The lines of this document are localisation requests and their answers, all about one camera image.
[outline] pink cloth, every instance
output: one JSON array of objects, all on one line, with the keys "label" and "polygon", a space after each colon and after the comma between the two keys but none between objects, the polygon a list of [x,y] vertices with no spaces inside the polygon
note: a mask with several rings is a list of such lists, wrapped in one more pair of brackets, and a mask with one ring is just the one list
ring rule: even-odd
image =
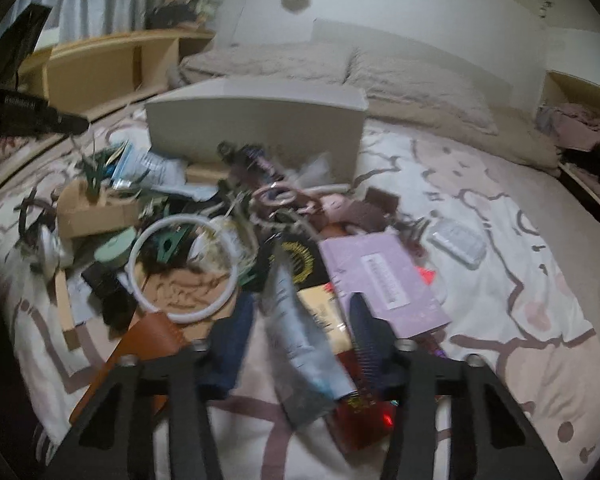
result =
[{"label": "pink cloth", "polygon": [[590,152],[600,143],[600,111],[565,103],[544,108],[538,126],[560,148]]}]

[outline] white box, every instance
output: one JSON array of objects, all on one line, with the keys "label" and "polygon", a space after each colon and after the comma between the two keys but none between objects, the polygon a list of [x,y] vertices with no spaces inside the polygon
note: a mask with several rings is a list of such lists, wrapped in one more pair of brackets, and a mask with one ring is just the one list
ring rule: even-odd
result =
[{"label": "white box", "polygon": [[219,160],[218,144],[262,144],[289,168],[331,153],[337,182],[354,177],[368,103],[351,86],[275,79],[217,78],[159,95],[146,103],[152,150]]}]

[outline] purple book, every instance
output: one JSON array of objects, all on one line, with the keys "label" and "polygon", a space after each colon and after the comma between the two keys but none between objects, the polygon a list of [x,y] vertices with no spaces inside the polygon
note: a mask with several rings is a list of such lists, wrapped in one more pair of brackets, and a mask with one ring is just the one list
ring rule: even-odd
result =
[{"label": "purple book", "polygon": [[400,240],[389,233],[330,238],[320,251],[347,318],[349,299],[362,292],[375,317],[410,338],[449,323]]}]

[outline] white label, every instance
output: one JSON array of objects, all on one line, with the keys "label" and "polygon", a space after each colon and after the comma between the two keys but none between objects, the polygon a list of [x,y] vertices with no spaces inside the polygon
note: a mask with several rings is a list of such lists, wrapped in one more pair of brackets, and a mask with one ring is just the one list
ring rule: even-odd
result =
[{"label": "white label", "polygon": [[360,259],[387,310],[411,303],[382,254],[367,254]]}]

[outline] white curtain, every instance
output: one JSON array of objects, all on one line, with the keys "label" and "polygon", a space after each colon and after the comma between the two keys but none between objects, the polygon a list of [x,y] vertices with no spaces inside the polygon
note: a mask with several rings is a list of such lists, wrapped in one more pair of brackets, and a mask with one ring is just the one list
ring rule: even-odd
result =
[{"label": "white curtain", "polygon": [[0,36],[31,3],[53,10],[45,29],[60,28],[60,43],[144,28],[144,15],[164,0],[16,0],[0,23]]}]

